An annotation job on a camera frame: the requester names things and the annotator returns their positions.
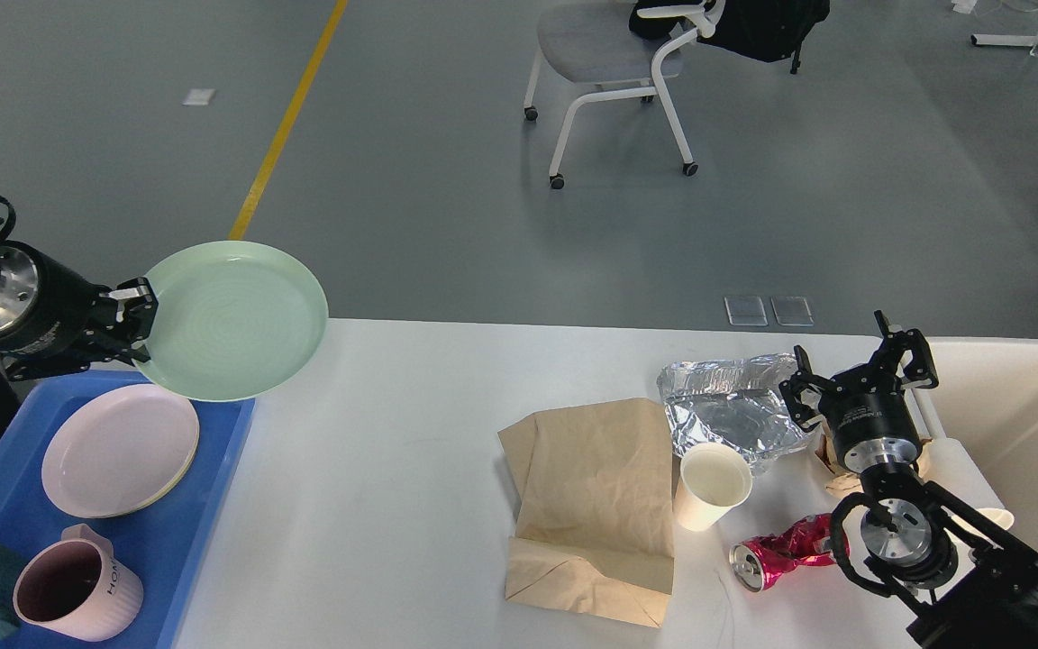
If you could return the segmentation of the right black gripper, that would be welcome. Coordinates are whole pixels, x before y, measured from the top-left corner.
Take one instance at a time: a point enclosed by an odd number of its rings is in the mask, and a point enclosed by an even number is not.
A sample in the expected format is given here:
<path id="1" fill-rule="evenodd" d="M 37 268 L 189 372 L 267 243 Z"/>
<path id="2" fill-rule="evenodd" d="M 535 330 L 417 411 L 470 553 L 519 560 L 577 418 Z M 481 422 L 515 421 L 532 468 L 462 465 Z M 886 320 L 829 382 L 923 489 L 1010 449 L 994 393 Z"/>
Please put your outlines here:
<path id="1" fill-rule="evenodd" d="M 835 387 L 835 379 L 815 374 L 802 345 L 792 349 L 796 369 L 778 383 L 778 394 L 792 423 L 812 433 L 824 420 L 831 432 L 836 459 L 845 470 L 861 475 L 880 464 L 914 464 L 920 443 L 906 403 L 909 389 L 939 386 L 930 345 L 917 328 L 893 330 L 886 314 L 873 312 L 881 344 L 870 355 L 866 388 Z M 820 396 L 818 407 L 803 401 Z"/>

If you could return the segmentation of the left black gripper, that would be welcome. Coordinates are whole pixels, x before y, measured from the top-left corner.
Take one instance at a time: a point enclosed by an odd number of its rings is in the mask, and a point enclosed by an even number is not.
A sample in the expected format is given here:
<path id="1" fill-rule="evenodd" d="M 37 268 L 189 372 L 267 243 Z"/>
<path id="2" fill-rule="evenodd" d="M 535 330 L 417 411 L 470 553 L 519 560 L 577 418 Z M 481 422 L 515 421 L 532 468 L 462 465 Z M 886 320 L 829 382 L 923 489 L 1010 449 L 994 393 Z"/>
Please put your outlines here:
<path id="1" fill-rule="evenodd" d="M 94 362 L 148 362 L 158 308 L 148 277 L 110 291 L 32 246 L 0 245 L 0 353 L 12 358 L 9 381 L 86 372 Z M 112 349 L 97 339 L 104 330 Z"/>

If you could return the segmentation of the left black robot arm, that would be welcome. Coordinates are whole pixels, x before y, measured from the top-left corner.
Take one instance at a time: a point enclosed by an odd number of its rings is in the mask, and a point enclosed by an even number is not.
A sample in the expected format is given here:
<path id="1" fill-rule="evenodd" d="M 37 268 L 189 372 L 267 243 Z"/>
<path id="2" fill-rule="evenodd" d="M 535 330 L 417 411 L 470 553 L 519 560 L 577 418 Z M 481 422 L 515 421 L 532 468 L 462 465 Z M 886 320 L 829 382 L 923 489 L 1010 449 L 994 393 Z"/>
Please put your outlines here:
<path id="1" fill-rule="evenodd" d="M 16 211 L 0 196 L 0 357 L 11 381 L 151 361 L 159 300 L 147 277 L 92 283 L 37 248 L 9 238 Z"/>

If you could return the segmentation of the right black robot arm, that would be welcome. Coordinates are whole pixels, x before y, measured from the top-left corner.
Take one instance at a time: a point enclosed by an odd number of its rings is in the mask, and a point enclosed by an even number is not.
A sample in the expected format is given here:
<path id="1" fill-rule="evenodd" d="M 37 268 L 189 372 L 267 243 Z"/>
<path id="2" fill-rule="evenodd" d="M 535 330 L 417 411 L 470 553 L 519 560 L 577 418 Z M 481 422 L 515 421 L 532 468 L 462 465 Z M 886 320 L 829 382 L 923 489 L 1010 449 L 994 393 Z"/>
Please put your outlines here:
<path id="1" fill-rule="evenodd" d="M 905 394 L 938 386 L 926 339 L 891 330 L 864 364 L 815 374 L 802 346 L 778 390 L 805 432 L 819 425 L 861 490 L 834 509 L 834 560 L 870 594 L 916 613 L 907 633 L 923 648 L 1038 648 L 1038 552 L 918 474 L 920 443 Z"/>

